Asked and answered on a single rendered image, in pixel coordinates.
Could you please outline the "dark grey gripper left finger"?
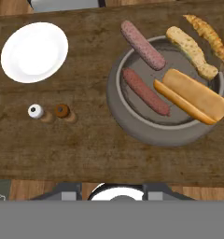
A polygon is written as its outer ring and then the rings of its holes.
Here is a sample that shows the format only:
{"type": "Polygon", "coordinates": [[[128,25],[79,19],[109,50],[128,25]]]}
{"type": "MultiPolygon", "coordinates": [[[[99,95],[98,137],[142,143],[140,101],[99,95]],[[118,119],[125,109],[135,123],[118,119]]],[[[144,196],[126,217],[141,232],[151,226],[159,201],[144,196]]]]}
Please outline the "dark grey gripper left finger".
{"type": "Polygon", "coordinates": [[[82,184],[74,182],[61,182],[52,191],[32,198],[32,201],[81,201],[82,184]]]}

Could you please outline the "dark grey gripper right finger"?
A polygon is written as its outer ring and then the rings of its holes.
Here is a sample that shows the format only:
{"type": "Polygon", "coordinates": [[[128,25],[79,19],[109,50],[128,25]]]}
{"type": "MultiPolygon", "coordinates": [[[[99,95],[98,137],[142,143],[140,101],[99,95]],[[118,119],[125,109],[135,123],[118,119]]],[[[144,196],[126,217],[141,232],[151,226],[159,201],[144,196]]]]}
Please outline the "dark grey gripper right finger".
{"type": "Polygon", "coordinates": [[[143,200],[144,201],[174,201],[174,200],[189,200],[192,201],[192,198],[172,191],[164,183],[147,183],[143,185],[143,200]]]}

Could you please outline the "grey round bowl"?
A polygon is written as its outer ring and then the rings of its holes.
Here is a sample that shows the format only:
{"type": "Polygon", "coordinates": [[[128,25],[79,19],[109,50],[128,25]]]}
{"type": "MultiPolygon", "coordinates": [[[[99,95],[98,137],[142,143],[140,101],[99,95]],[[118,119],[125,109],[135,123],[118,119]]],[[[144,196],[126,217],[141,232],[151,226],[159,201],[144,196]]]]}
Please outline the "grey round bowl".
{"type": "MultiPolygon", "coordinates": [[[[224,97],[223,72],[207,81],[197,74],[186,56],[165,36],[152,37],[149,43],[165,58],[165,69],[174,68],[224,97]]],[[[166,70],[153,70],[132,49],[113,64],[107,81],[106,99],[111,114],[127,134],[146,144],[174,147],[194,142],[213,129],[211,125],[193,119],[174,104],[169,104],[168,117],[154,112],[124,81],[121,70],[126,67],[135,71],[149,87],[153,86],[155,79],[161,80],[166,70]]]]}

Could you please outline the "dark red sausage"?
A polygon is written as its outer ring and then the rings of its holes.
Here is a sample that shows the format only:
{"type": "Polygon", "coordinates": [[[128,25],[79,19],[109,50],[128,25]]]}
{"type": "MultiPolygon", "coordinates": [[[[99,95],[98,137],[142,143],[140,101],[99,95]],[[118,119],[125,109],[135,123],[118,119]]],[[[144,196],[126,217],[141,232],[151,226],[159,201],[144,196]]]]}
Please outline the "dark red sausage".
{"type": "Polygon", "coordinates": [[[170,115],[170,107],[131,68],[124,68],[122,75],[133,92],[147,106],[162,116],[170,115]]]}

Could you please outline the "golden hot dog bun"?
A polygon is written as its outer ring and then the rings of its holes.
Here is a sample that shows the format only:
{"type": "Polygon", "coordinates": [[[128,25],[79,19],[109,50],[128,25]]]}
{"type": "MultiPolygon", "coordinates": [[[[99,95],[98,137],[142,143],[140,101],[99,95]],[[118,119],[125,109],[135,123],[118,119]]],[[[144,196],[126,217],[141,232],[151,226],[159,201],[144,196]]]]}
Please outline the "golden hot dog bun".
{"type": "Polygon", "coordinates": [[[176,69],[169,69],[162,81],[155,79],[153,86],[157,92],[202,123],[213,125],[224,118],[224,98],[176,69]]]}

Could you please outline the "white round plate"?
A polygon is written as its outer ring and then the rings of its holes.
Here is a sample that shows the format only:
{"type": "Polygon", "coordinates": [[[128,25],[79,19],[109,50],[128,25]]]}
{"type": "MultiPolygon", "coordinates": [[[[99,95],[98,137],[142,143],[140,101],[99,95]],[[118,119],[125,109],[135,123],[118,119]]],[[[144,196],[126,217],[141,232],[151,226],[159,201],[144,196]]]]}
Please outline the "white round plate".
{"type": "Polygon", "coordinates": [[[60,27],[50,22],[34,22],[8,38],[1,51],[1,66],[16,82],[36,83],[60,69],[68,49],[68,39],[60,27]]]}

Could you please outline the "pink sausage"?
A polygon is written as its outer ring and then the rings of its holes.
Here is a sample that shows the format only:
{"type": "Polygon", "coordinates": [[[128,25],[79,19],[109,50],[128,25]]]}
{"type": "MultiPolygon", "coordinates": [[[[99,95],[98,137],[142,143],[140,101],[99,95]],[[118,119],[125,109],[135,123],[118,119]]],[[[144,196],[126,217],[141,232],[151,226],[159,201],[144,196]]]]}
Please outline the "pink sausage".
{"type": "Polygon", "coordinates": [[[125,39],[148,66],[157,71],[162,70],[165,59],[130,21],[124,21],[120,29],[125,39]]]}

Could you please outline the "dark green mat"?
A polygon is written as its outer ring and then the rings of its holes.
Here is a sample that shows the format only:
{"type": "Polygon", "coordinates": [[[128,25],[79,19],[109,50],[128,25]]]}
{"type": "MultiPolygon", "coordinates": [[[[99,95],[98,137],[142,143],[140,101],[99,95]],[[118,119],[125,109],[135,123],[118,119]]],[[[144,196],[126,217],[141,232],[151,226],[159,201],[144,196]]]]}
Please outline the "dark green mat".
{"type": "Polygon", "coordinates": [[[0,179],[0,201],[6,201],[10,192],[11,181],[0,179]]]}

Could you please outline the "brown pepper shaker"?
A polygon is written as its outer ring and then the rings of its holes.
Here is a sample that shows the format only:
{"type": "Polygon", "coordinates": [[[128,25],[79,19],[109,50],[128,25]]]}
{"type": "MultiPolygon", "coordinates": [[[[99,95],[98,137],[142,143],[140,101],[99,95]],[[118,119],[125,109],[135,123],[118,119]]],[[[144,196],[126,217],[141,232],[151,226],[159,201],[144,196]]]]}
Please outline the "brown pepper shaker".
{"type": "Polygon", "coordinates": [[[70,113],[70,109],[67,105],[59,104],[55,106],[55,115],[58,118],[66,118],[70,113]]]}

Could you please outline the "white salt shaker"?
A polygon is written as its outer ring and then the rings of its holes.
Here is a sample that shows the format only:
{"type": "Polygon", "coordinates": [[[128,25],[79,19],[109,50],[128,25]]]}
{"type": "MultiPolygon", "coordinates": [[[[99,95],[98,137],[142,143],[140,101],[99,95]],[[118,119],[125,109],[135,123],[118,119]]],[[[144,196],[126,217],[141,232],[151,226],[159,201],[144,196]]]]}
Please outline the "white salt shaker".
{"type": "Polygon", "coordinates": [[[41,105],[33,104],[28,108],[28,115],[33,119],[40,119],[44,115],[44,109],[41,105]]]}

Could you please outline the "pale speckled bread roll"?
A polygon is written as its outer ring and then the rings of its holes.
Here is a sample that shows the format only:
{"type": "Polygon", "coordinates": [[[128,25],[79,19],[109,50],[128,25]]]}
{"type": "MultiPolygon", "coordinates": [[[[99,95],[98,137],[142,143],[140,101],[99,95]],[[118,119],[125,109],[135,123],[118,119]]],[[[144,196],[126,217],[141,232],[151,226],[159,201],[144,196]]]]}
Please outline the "pale speckled bread roll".
{"type": "Polygon", "coordinates": [[[172,26],[167,29],[166,37],[187,55],[201,77],[212,80],[218,74],[218,69],[206,61],[197,42],[183,30],[172,26]]]}

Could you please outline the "orange crusty bread stick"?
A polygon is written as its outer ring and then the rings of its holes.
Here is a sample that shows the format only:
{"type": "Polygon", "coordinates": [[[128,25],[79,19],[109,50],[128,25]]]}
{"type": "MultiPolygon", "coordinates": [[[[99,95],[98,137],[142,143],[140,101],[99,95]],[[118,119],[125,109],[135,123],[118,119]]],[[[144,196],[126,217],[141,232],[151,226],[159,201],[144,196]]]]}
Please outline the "orange crusty bread stick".
{"type": "Polygon", "coordinates": [[[195,15],[184,15],[184,18],[192,25],[198,35],[209,43],[215,55],[224,63],[224,45],[212,26],[195,15]]]}

